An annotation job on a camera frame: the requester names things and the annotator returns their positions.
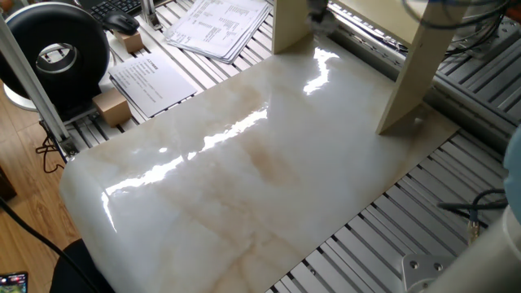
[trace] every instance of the metal pole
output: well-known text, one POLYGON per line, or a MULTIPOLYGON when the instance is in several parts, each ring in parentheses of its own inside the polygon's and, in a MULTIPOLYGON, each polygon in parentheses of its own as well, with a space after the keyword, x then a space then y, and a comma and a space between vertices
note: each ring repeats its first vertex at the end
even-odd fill
POLYGON ((20 46, 18 46, 18 42, 16 42, 15 37, 1 15, 0 52, 9 63, 9 66, 11 66, 16 77, 18 77, 24 87, 25 92, 33 101, 42 119, 46 122, 49 130, 54 134, 58 142, 68 139, 68 131, 59 118, 58 112, 50 102, 42 84, 25 58, 24 52, 22 52, 20 46))

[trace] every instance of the black chair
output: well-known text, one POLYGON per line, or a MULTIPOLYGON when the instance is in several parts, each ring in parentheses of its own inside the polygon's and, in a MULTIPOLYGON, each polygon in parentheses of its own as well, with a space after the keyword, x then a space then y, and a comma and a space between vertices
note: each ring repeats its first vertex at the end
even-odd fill
MULTIPOLYGON (((89 251, 83 243, 82 239, 71 243, 63 250, 72 260, 81 268, 92 283, 98 288, 99 293, 115 293, 108 285, 107 280, 96 269, 89 251)), ((52 276, 50 285, 50 293, 92 293, 90 288, 81 280, 80 276, 71 268, 71 266, 61 257, 55 266, 55 272, 52 276)))

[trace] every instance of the white marble slab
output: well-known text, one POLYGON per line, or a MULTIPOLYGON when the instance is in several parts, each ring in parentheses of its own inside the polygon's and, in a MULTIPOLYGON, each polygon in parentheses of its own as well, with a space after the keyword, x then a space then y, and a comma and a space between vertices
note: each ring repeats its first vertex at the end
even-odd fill
POLYGON ((303 40, 69 163, 60 193, 118 292, 265 292, 451 136, 374 134, 393 83, 303 40))

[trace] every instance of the wooden support post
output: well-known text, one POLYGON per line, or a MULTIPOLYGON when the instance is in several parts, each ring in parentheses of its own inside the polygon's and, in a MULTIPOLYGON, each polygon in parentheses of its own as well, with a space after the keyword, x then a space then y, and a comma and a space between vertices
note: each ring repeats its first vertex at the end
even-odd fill
POLYGON ((305 0, 274 2, 274 38, 271 48, 273 54, 280 53, 309 34, 307 15, 308 6, 305 0))
MULTIPOLYGON (((466 7, 444 9, 440 2, 429 2, 423 19, 434 24, 450 25, 459 23, 465 12, 466 7)), ((419 26, 376 133, 383 133, 422 103, 453 35, 454 30, 419 26)))

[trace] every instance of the computer mouse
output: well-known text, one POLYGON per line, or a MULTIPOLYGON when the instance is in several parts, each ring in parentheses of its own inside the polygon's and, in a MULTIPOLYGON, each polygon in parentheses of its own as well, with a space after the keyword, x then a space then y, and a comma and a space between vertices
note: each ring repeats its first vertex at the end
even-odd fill
POLYGON ((139 22, 123 11, 108 12, 103 17, 102 25, 104 28, 113 29, 127 36, 132 36, 139 28, 139 22))

